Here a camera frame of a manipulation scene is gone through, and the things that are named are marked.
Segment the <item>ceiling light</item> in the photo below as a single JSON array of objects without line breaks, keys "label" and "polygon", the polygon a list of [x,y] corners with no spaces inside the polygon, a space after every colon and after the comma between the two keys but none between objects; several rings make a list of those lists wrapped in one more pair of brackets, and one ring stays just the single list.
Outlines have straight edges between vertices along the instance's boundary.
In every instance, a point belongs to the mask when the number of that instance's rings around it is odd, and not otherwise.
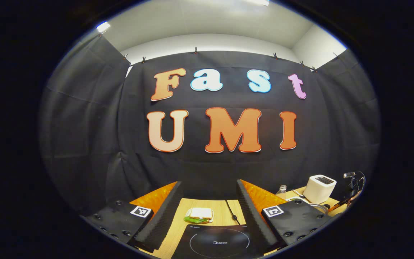
[{"label": "ceiling light", "polygon": [[97,26],[97,30],[98,32],[104,32],[110,26],[111,25],[109,25],[108,22],[103,22],[101,25]]},{"label": "ceiling light", "polygon": [[248,0],[248,2],[260,4],[260,5],[269,5],[269,0]]}]

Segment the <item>plastic bottle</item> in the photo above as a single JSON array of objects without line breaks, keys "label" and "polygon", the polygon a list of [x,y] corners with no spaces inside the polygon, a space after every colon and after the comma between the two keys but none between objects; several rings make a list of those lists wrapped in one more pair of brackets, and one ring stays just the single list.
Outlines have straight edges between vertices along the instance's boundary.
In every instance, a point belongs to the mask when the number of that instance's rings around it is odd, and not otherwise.
[{"label": "plastic bottle", "polygon": [[276,193],[276,195],[285,200],[286,199],[286,190],[287,190],[287,186],[286,185],[281,185],[281,187],[279,187],[279,191]]}]

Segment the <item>white toaster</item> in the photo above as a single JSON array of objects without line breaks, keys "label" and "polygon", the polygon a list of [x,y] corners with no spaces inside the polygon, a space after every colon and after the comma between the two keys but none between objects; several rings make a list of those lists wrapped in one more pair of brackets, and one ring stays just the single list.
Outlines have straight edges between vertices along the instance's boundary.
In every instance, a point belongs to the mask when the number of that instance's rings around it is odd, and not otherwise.
[{"label": "white toaster", "polygon": [[328,200],[336,181],[323,175],[309,177],[303,195],[312,203],[320,204]]}]

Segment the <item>induction cooktop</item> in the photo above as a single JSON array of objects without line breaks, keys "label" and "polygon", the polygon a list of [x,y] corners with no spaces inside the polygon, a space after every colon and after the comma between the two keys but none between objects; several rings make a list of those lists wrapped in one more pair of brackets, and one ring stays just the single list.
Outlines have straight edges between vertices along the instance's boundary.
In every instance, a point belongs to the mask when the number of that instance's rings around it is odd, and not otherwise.
[{"label": "induction cooktop", "polygon": [[172,259],[252,259],[258,254],[246,225],[207,226],[189,224]]}]

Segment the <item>table surface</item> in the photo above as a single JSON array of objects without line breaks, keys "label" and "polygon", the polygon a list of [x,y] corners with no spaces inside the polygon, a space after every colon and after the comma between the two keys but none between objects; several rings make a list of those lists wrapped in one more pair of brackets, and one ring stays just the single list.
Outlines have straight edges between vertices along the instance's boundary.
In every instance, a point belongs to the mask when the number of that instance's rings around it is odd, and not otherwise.
[{"label": "table surface", "polygon": [[[296,191],[300,194],[303,194],[305,188],[306,187],[301,187],[296,189]],[[298,195],[295,192],[293,192],[293,190],[288,191],[286,193],[287,199],[294,196]],[[329,198],[326,202],[322,202],[321,204],[328,204],[330,206],[333,206],[336,203],[338,203],[337,200]],[[228,200],[228,204],[230,205],[232,213],[237,216],[237,220],[239,221],[239,223],[246,224],[238,200]],[[181,236],[183,235],[186,226],[190,224],[183,220],[185,214],[190,208],[211,208],[213,210],[214,215],[213,222],[208,223],[208,225],[210,226],[237,225],[237,222],[233,220],[231,216],[230,210],[228,209],[228,205],[226,204],[225,200],[194,200],[182,198],[175,213],[172,224],[167,233],[167,236],[162,242],[159,250],[154,250],[153,253],[148,253],[144,250],[142,251],[147,254],[159,257],[161,259],[170,259],[178,246],[178,243],[181,239]],[[331,211],[329,213],[329,216],[335,216],[336,214],[343,212],[345,209],[346,205],[342,205],[339,208]],[[265,255],[271,254],[273,252],[275,252],[275,250],[266,253]]]}]

